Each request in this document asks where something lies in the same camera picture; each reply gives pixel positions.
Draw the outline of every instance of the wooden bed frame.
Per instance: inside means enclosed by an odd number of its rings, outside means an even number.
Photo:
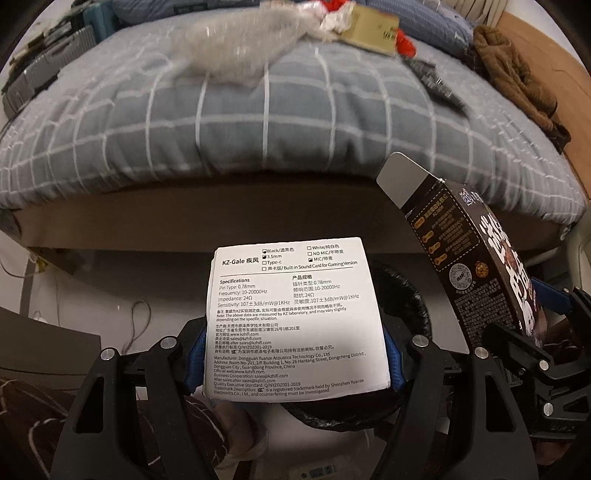
[[[495,212],[520,251],[549,249],[560,226]],[[243,175],[78,196],[15,212],[28,248],[213,252],[224,245],[360,236],[368,252],[422,252],[374,181]]]

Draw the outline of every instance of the electric cord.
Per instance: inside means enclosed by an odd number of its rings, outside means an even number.
[[[144,325],[144,328],[142,328],[142,330],[140,331],[139,334],[135,334],[135,321],[134,321],[134,313],[135,313],[135,309],[139,306],[139,305],[146,305],[148,307],[148,319],[146,320],[146,324]],[[134,342],[141,337],[145,331],[148,329],[148,327],[150,326],[150,322],[152,321],[152,307],[150,306],[150,304],[145,301],[145,300],[137,300],[132,306],[131,306],[131,340],[129,340],[129,342],[125,343],[123,345],[123,347],[121,348],[121,355],[127,355],[127,353],[129,352],[129,349],[131,348],[131,346],[134,344]]]
[[[40,272],[40,271],[36,271],[36,272],[33,272],[33,273],[29,273],[27,275],[16,275],[16,274],[14,274],[12,272],[9,272],[7,270],[7,268],[4,266],[4,262],[2,262],[2,258],[0,258],[0,267],[2,267],[2,269],[4,270],[4,273],[6,275],[8,275],[10,277],[13,277],[13,278],[31,278],[31,277],[34,277],[35,275],[39,275],[39,273],[43,273],[43,272]]]

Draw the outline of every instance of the black cable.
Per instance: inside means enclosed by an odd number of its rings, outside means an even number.
[[[142,331],[139,333],[138,336],[135,335],[135,322],[134,322],[134,312],[136,307],[138,307],[139,305],[144,304],[148,307],[148,319],[146,320],[146,324],[144,325],[144,328],[142,329]],[[129,349],[131,348],[131,346],[134,344],[134,342],[141,337],[145,331],[148,329],[148,327],[150,326],[150,322],[152,321],[152,307],[150,306],[150,304],[145,301],[145,300],[138,300],[136,301],[132,306],[131,306],[131,340],[124,344],[124,346],[121,349],[121,355],[127,355],[127,353],[129,352]]]

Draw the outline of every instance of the pillow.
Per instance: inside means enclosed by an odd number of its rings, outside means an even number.
[[[113,0],[113,10],[122,21],[137,25],[214,8],[255,7],[259,2],[260,0]]]
[[[412,38],[463,59],[472,43],[470,32],[455,20],[430,9],[417,0],[360,0],[368,7],[398,15],[400,28]]]

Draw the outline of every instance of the bed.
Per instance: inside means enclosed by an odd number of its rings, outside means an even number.
[[[211,14],[118,32],[7,129],[2,224],[14,220],[23,245],[212,251],[355,235],[371,252],[418,252],[374,181],[394,151],[477,188],[522,251],[555,246],[585,212],[569,161],[440,50],[415,42],[466,113],[432,100],[399,59],[340,43],[301,41],[258,86],[220,85],[191,76],[168,41]]]

